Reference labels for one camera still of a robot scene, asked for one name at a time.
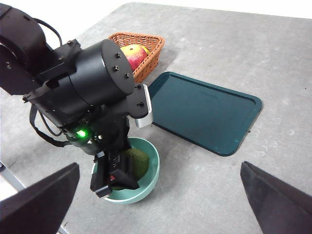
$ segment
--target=light blue bowl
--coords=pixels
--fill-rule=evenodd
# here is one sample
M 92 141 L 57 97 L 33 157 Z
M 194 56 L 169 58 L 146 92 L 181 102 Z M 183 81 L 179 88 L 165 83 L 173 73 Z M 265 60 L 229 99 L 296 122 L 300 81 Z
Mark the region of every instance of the light blue bowl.
M 147 153 L 147 155 L 150 157 L 149 168 L 145 176 L 138 181 L 140 186 L 138 189 L 123 189 L 120 191 L 113 190 L 110 196 L 105 198 L 105 200 L 110 202 L 122 204 L 138 202 L 145 198 L 153 190 L 158 181 L 159 154 L 155 146 L 152 145 L 152 143 L 149 141 L 138 137 L 130 137 L 129 142 L 132 148 L 137 148 Z

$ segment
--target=gray table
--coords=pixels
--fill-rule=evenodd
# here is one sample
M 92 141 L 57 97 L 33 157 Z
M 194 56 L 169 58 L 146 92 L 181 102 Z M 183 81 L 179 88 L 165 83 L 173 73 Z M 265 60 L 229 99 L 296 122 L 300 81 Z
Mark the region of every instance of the gray table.
M 247 160 L 312 194 L 312 21 L 143 3 L 121 6 L 78 37 L 82 47 L 118 31 L 161 35 L 159 64 L 144 83 L 173 71 L 255 95 L 264 108 L 238 151 L 217 156 L 156 126 L 129 136 L 159 151 L 159 181 L 132 205 L 90 191 L 93 157 L 43 141 L 29 104 L 1 92 L 1 160 L 26 185 L 75 161 L 81 178 L 63 221 L 72 234 L 261 233 L 239 170 Z

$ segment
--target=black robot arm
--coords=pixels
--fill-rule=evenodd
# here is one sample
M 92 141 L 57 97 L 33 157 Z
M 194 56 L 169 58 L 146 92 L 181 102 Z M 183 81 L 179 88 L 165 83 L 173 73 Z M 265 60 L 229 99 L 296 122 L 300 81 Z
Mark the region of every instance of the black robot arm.
M 131 67 L 113 41 L 86 49 L 71 40 L 53 50 L 37 23 L 24 12 L 0 4 L 0 85 L 11 95 L 23 95 L 32 105 L 31 124 L 50 143 L 73 144 L 94 155 L 97 170 L 91 189 L 102 197 L 112 186 L 138 188 L 129 158 L 129 121 L 139 127 L 152 122 L 147 86 L 135 84 Z M 47 117 L 67 140 L 57 143 L 32 123 Z

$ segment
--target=green led light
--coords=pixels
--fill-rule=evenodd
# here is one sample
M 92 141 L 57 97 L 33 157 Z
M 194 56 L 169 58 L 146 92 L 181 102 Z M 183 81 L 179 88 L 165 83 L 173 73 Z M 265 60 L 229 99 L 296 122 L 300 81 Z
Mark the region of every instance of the green led light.
M 87 135 L 87 132 L 84 130 L 79 130 L 78 132 L 76 132 L 78 134 L 79 137 L 85 137 Z

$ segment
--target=apple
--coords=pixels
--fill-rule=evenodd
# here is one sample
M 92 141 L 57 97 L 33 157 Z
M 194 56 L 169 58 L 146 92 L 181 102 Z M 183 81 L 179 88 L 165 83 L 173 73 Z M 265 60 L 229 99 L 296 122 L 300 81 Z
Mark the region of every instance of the apple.
M 121 47 L 122 52 L 125 54 L 132 71 L 134 71 L 149 54 L 145 46 L 131 44 Z

